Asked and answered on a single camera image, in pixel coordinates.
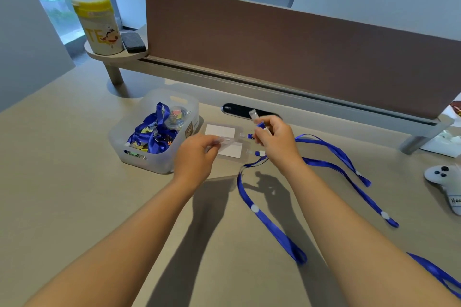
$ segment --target metal support leg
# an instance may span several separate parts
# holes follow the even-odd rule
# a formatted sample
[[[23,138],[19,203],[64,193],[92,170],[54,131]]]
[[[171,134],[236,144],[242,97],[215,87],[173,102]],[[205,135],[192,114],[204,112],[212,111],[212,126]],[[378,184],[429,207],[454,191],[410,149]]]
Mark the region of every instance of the metal support leg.
[[[114,86],[123,84],[123,77],[120,73],[120,69],[107,63],[104,63],[104,65],[106,66],[107,74],[109,74],[109,78],[111,79],[112,84]]]
[[[410,155],[454,123],[454,120],[445,114],[441,114],[438,119],[440,122],[426,136],[411,136],[407,138],[400,145],[399,150],[402,153]]]

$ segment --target white game controller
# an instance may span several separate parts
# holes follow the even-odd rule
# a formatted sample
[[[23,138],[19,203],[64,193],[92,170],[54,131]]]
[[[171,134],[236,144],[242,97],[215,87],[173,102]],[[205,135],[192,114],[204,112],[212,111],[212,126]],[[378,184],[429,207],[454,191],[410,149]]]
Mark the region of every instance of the white game controller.
[[[438,165],[424,171],[424,178],[441,185],[451,209],[461,216],[461,171],[456,165]]]

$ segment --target yellow and white canister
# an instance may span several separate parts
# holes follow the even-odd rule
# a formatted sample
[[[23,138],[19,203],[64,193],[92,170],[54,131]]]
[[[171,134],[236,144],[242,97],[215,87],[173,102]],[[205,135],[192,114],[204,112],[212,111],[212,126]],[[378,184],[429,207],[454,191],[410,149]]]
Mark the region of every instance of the yellow and white canister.
[[[72,0],[72,6],[95,54],[113,55],[123,51],[110,0]]]

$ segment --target person's right arm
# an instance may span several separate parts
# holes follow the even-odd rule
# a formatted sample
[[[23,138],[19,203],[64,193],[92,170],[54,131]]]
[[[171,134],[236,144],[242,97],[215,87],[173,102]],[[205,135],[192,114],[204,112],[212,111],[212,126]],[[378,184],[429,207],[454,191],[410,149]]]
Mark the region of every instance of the person's right arm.
[[[352,307],[460,307],[461,302],[409,255],[346,204],[299,155],[289,125],[262,117],[256,140],[290,183],[326,263]]]

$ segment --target wooden desk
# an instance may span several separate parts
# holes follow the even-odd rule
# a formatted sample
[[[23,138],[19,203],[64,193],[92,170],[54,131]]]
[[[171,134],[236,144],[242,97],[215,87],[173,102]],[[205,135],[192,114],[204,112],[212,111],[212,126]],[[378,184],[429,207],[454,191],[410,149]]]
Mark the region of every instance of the wooden desk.
[[[121,163],[107,133],[139,101],[121,95],[140,97],[165,82],[173,90],[188,84],[128,71],[123,75],[126,86],[117,92],[104,65],[90,60],[0,113],[0,305],[24,303],[171,179]],[[191,92],[208,92],[209,99],[227,95],[189,87]],[[202,102],[204,95],[198,97]],[[274,104],[259,104],[274,109]],[[249,120],[226,116],[217,106],[201,103],[200,115],[205,121],[253,128]],[[344,124],[355,124],[348,130],[355,126],[357,136],[364,128]],[[316,126],[314,118],[311,126]],[[341,175],[316,169],[358,213],[402,250],[461,279],[461,217],[422,175],[430,166],[449,164],[451,158],[423,151],[408,156],[327,132],[293,129],[342,148],[373,182],[367,193],[400,228],[383,221]],[[395,131],[373,129],[383,141],[399,138]],[[320,146],[300,145],[300,150],[338,163]],[[239,168],[232,161],[215,162],[210,179],[181,212],[135,306],[343,305],[286,180],[271,163],[243,176],[250,197],[307,253],[309,262],[300,269],[240,199],[235,181]]]

